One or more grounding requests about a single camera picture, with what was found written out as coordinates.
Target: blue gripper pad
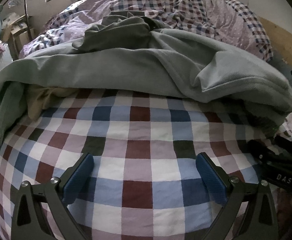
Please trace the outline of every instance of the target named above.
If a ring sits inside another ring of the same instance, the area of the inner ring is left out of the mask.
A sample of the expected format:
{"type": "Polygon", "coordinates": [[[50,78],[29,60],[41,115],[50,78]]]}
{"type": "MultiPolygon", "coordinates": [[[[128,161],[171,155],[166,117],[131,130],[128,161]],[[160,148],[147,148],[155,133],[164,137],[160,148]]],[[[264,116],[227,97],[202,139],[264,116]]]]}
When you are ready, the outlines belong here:
{"type": "Polygon", "coordinates": [[[94,157],[91,154],[88,154],[63,188],[63,198],[61,201],[65,205],[72,204],[75,201],[93,169],[94,157]]]}
{"type": "Polygon", "coordinates": [[[222,206],[227,203],[227,188],[202,154],[196,156],[196,168],[212,199],[222,206]]]}

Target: checkered bed sheet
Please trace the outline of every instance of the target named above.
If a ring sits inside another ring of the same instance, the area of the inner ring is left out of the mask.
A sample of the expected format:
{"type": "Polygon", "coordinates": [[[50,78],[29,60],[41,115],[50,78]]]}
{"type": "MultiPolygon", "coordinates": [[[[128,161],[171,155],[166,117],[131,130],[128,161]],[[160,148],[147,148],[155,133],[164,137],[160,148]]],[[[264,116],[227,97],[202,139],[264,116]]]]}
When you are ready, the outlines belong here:
{"type": "MultiPolygon", "coordinates": [[[[285,126],[280,131],[290,135],[285,126]]],[[[22,181],[47,182],[90,152],[93,173],[68,206],[87,236],[193,239],[213,220],[195,156],[206,152],[228,174],[257,183],[258,165],[246,148],[250,139],[265,137],[250,126],[239,101],[204,104],[82,89],[36,122],[23,117],[0,146],[0,237],[10,239],[14,195],[22,181]]]]}
{"type": "MultiPolygon", "coordinates": [[[[20,57],[66,42],[65,29],[73,28],[70,20],[75,17],[83,19],[83,27],[102,19],[107,15],[105,11],[101,11],[99,17],[95,15],[90,18],[90,10],[98,2],[83,0],[69,6],[51,20],[44,34],[24,46],[20,57]]],[[[269,37],[257,16],[248,6],[237,0],[111,0],[100,7],[108,8],[109,13],[141,10],[147,17],[163,22],[167,27],[226,42],[265,61],[273,56],[269,37]]]]}

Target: green blanket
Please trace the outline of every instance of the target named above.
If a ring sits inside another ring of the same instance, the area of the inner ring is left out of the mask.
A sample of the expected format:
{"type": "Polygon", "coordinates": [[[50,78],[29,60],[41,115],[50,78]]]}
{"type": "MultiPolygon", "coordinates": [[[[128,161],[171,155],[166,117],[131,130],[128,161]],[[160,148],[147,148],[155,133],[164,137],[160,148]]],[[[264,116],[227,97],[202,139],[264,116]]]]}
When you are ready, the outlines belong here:
{"type": "Polygon", "coordinates": [[[200,102],[228,96],[271,120],[272,131],[292,112],[292,88],[266,62],[195,33],[148,28],[143,21],[105,17],[102,25],[111,28],[93,25],[84,38],[39,50],[1,70],[0,144],[26,111],[26,84],[135,90],[200,102]]]}

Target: bed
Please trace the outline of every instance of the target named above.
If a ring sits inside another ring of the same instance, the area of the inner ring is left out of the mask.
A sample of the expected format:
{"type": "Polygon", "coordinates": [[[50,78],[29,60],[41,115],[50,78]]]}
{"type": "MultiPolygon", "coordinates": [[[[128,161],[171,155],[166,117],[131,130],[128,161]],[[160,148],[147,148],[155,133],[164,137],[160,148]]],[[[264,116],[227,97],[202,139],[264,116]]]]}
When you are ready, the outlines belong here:
{"type": "MultiPolygon", "coordinates": [[[[171,28],[224,41],[265,61],[272,58],[261,23],[234,0],[82,0],[53,17],[20,58],[82,37],[90,23],[119,10],[143,10],[171,28]]],[[[292,140],[290,125],[286,120],[277,134],[292,140]]],[[[44,110],[37,121],[23,116],[0,145],[0,238],[11,237],[14,195],[22,181],[47,182],[90,152],[93,173],[68,206],[87,236],[200,239],[220,207],[210,202],[195,156],[206,152],[228,174],[257,183],[260,166],[246,146],[251,139],[271,146],[239,100],[199,103],[127,90],[80,89],[44,110]]],[[[273,185],[271,190],[285,239],[292,230],[292,195],[273,185]]],[[[63,239],[49,208],[42,206],[56,238],[63,239]]]]}

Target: yellow cloth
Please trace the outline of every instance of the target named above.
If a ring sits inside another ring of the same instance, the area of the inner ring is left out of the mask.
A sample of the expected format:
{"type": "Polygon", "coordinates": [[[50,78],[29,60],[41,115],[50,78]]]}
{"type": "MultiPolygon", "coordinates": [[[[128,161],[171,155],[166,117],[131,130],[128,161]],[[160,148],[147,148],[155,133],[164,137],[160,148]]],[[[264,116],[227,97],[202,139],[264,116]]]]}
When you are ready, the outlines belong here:
{"type": "Polygon", "coordinates": [[[63,98],[78,91],[78,88],[55,88],[29,85],[26,91],[28,116],[36,121],[43,109],[48,109],[58,98],[63,98]]]}

